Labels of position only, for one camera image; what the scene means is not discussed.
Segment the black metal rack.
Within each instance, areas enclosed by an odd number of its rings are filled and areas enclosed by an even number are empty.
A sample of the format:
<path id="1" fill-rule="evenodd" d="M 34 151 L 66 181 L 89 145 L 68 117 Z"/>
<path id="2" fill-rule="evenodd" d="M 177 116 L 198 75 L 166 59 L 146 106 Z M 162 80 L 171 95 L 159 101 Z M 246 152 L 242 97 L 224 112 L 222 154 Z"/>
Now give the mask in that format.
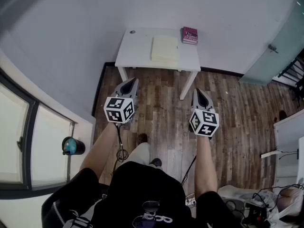
<path id="1" fill-rule="evenodd" d="M 296 56 L 273 80 L 289 86 L 298 105 L 304 102 L 304 57 Z"/>

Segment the frosted glass door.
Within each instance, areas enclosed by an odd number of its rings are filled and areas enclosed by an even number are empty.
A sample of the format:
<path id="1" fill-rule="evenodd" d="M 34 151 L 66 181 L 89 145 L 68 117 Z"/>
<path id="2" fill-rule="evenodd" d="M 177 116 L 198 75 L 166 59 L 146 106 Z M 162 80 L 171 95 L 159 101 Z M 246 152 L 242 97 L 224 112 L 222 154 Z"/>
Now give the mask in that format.
<path id="1" fill-rule="evenodd" d="M 265 86 L 272 81 L 304 48 L 304 0 L 296 0 L 281 30 L 270 43 L 278 54 L 267 49 L 240 78 L 241 83 Z"/>

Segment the white side table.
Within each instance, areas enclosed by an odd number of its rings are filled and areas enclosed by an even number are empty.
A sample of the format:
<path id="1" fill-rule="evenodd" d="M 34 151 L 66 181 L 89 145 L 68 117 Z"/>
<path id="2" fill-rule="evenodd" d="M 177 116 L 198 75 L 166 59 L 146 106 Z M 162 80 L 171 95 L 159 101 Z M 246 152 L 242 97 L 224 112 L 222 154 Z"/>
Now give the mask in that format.
<path id="1" fill-rule="evenodd" d="M 275 149 L 261 159 L 275 157 L 273 188 L 304 185 L 304 109 L 274 124 Z"/>

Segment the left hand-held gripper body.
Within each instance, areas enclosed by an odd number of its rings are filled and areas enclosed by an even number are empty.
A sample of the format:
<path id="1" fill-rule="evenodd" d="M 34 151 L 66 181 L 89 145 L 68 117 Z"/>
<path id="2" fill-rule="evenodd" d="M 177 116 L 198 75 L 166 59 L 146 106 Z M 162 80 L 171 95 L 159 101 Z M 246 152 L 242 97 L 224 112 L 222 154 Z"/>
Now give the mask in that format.
<path id="1" fill-rule="evenodd" d="M 138 108 L 137 100 L 138 89 L 129 94 L 122 94 L 119 90 L 114 90 L 104 104 L 104 113 L 108 122 L 125 124 L 132 121 Z"/>

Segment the dark sunglasses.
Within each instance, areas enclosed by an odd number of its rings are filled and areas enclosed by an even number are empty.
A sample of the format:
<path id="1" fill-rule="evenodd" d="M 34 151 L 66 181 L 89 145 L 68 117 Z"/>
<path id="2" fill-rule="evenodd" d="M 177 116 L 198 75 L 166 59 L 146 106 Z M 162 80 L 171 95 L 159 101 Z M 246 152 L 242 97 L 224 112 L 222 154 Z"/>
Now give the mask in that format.
<path id="1" fill-rule="evenodd" d="M 159 215 L 160 203 L 158 201 L 146 201 L 142 204 L 144 214 L 134 218 L 132 225 L 134 228 L 162 228 L 171 225 L 173 219 Z"/>

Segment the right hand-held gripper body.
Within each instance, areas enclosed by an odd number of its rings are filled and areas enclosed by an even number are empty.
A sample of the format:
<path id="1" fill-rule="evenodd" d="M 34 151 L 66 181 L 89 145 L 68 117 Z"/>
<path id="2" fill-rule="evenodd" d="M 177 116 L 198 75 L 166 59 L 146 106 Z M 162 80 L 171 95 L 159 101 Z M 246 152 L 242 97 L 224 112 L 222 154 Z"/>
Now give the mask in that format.
<path id="1" fill-rule="evenodd" d="M 219 114 L 213 108 L 193 109 L 189 125 L 191 132 L 211 139 L 219 128 Z"/>

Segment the black round floor stand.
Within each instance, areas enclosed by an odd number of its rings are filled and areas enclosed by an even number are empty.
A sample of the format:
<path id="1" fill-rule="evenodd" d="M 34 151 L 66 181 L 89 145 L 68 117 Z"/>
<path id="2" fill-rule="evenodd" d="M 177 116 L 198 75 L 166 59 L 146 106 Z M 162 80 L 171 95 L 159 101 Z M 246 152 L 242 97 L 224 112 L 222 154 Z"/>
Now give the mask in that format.
<path id="1" fill-rule="evenodd" d="M 279 117 L 275 117 L 274 122 L 276 123 L 276 122 L 279 122 L 279 121 L 284 120 L 286 118 L 287 118 L 286 112 L 284 110 L 281 110 L 279 112 Z"/>

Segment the person's black shirt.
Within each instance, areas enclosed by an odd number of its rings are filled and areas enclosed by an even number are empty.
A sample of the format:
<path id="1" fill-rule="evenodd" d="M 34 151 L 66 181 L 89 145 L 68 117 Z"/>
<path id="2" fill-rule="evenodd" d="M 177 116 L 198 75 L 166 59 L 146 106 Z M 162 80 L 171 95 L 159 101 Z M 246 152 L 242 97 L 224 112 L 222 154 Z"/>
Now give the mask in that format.
<path id="1" fill-rule="evenodd" d="M 81 170 L 44 202 L 42 227 L 134 228 L 134 218 L 144 214 L 143 203 L 158 201 L 158 214 L 173 219 L 171 225 L 162 228 L 242 228 L 216 192 L 204 193 L 196 199 L 193 218 L 177 180 L 162 170 L 132 161 L 115 171 L 105 199 L 102 190 L 91 169 Z"/>

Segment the pink pillow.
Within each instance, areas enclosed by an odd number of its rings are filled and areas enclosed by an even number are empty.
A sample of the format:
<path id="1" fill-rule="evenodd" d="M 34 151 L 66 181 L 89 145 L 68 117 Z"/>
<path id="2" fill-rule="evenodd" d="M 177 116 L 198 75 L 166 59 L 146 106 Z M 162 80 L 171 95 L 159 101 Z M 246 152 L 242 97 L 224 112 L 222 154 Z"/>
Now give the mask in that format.
<path id="1" fill-rule="evenodd" d="M 304 190 L 290 187 L 282 190 L 277 202 L 279 216 L 297 217 L 304 205 Z"/>

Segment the person's beige trousers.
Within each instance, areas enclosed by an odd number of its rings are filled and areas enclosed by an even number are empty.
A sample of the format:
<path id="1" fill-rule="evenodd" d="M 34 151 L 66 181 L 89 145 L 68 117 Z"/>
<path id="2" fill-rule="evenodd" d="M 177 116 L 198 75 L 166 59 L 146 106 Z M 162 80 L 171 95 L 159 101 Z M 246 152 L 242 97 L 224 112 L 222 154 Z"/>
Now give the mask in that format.
<path id="1" fill-rule="evenodd" d="M 151 145 L 147 142 L 139 144 L 122 163 L 135 162 L 142 165 L 150 165 L 151 161 Z"/>

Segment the magenta book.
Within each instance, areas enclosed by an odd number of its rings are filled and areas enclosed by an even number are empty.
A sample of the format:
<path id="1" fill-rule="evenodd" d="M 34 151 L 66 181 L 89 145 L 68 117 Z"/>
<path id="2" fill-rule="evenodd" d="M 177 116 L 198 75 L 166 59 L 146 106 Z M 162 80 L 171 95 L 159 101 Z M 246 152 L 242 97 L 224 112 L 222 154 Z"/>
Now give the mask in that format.
<path id="1" fill-rule="evenodd" d="M 183 27 L 182 28 L 182 43 L 185 44 L 198 44 L 198 31 L 193 28 Z"/>

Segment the person's left forearm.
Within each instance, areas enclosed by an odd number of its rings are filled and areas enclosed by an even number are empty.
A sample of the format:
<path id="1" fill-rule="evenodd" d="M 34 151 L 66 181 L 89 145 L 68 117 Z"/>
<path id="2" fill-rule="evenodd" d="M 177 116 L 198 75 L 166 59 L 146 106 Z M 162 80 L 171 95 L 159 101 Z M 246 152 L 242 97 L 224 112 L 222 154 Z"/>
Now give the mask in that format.
<path id="1" fill-rule="evenodd" d="M 91 169 L 99 180 L 117 139 L 118 132 L 116 125 L 109 122 L 84 158 L 80 170 Z"/>

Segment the black window frame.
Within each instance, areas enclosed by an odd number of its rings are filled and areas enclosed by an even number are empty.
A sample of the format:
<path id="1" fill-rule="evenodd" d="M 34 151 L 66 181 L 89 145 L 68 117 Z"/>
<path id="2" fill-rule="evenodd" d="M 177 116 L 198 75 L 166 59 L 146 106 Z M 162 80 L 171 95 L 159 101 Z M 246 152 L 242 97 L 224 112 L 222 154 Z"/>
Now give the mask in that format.
<path id="1" fill-rule="evenodd" d="M 61 145 L 74 126 L 0 69 L 0 199 L 49 194 L 70 181 Z"/>

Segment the cream square board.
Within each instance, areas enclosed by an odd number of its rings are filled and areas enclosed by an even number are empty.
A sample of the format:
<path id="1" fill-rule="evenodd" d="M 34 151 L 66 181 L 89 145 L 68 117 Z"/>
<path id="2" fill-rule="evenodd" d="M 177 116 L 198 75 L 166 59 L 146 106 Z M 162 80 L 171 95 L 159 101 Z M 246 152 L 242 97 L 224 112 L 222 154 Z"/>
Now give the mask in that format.
<path id="1" fill-rule="evenodd" d="M 152 39 L 151 61 L 173 63 L 179 60 L 178 39 L 155 36 Z"/>

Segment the black electronic device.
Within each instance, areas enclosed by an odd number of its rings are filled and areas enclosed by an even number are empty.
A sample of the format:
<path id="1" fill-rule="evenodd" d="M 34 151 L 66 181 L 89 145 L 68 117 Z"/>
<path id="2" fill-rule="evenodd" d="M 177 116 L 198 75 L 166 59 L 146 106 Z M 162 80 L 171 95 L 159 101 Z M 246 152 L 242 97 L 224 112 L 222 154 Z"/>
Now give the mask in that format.
<path id="1" fill-rule="evenodd" d="M 267 219 L 267 208 L 246 203 L 244 211 L 243 223 L 246 225 L 254 225 L 257 228 L 263 228 Z"/>

